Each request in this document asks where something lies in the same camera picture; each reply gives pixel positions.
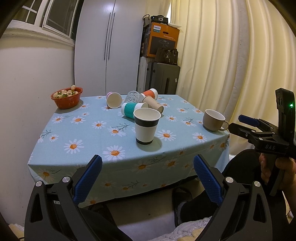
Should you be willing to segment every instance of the table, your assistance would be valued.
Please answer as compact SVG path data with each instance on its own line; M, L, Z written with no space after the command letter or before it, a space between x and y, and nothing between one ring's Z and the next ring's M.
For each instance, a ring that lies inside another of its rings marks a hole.
M196 175L197 154L222 171L229 161L229 132L204 129L203 113L177 95L157 101L164 111L150 145L136 142L134 120L122 116L120 108L108 109L105 96L83 97L74 108L57 109L29 159L33 179L56 183L100 155L103 168L80 204L84 207Z

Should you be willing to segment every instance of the hand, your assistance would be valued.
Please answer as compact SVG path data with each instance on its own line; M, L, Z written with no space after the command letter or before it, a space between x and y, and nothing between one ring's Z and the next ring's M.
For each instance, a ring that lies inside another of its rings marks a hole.
M271 175L271 170L267 167L267 159L263 153L261 153L259 157L259 162L261 165L261 178L265 183L268 183L269 177ZM279 185L279 189L284 190L290 187L293 182L296 181L296 164L294 159L290 159L288 157L280 157L276 160L275 165L280 170L285 170L285 174L281 184Z

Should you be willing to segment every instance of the basket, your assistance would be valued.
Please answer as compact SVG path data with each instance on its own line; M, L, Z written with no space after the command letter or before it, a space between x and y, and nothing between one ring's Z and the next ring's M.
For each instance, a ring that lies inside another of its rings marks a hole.
M80 87L76 87L75 91L78 92L78 94L76 95L73 95L73 96L69 96L69 97L65 97L65 98L54 98L53 95L54 93L50 96L50 98L52 100L54 100L54 102L56 103L57 107L59 109L69 109L69 108L72 108L76 105L78 105L79 103L79 100L80 100L80 95L81 93L83 92L83 89L80 88Z

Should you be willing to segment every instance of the blue gripper pad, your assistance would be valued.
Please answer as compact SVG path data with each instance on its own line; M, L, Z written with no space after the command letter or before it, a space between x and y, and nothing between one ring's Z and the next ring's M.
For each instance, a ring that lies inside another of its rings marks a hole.
M193 167L210 200L219 206L223 201L221 186L199 155L194 157Z
M246 115L240 115L239 122L245 123L245 124L253 126L253 127L259 127L259 125L260 125L260 123L257 119L254 119L252 117L248 117Z
M74 188L73 201L76 205L84 202L94 182L100 174L103 166L103 161L100 156L97 156L91 165L87 168L80 180Z

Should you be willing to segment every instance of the silver bolt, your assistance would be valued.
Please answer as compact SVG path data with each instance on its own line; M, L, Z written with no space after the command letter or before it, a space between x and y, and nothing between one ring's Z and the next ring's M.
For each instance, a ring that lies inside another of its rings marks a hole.
M258 181L254 181L254 185L255 185L256 187L260 187L260 186L261 186L260 182L258 182Z
M225 180L226 180L228 183L233 183L233 178L232 178L232 177L226 177Z
M70 181L70 177L63 177L63 183L67 183Z
M40 187L41 185L42 185L42 181L37 181L35 184L36 187Z

